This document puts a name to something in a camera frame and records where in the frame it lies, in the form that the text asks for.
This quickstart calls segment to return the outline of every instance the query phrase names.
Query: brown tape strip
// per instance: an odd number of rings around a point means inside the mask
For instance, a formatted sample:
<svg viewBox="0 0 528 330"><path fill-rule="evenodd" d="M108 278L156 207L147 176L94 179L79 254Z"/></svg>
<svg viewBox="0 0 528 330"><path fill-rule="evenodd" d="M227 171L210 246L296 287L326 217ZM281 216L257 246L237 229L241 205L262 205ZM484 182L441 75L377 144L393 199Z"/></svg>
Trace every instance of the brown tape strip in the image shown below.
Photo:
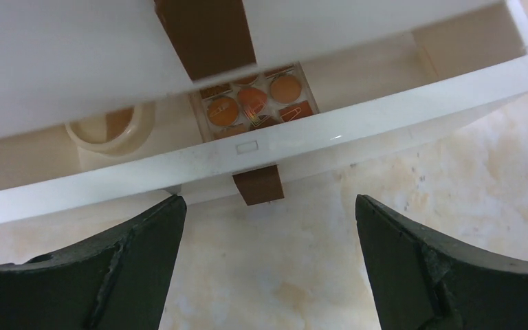
<svg viewBox="0 0 528 330"><path fill-rule="evenodd" d="M236 174L234 182L247 205L284 198L281 177L276 165Z"/></svg>
<svg viewBox="0 0 528 330"><path fill-rule="evenodd" d="M242 0L155 0L159 20L191 80L255 64Z"/></svg>

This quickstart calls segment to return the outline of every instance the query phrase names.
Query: beige marble countertop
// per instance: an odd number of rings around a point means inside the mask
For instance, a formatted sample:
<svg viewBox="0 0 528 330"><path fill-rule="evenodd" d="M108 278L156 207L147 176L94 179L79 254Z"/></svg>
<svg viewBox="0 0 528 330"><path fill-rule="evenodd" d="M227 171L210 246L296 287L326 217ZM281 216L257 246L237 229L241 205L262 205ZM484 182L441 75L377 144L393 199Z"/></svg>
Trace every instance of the beige marble countertop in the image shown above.
<svg viewBox="0 0 528 330"><path fill-rule="evenodd" d="M528 94L436 142L286 184L284 200L247 207L237 195L193 205L160 329L379 329L357 194L528 260ZM0 225L0 263L23 263L118 222Z"/></svg>

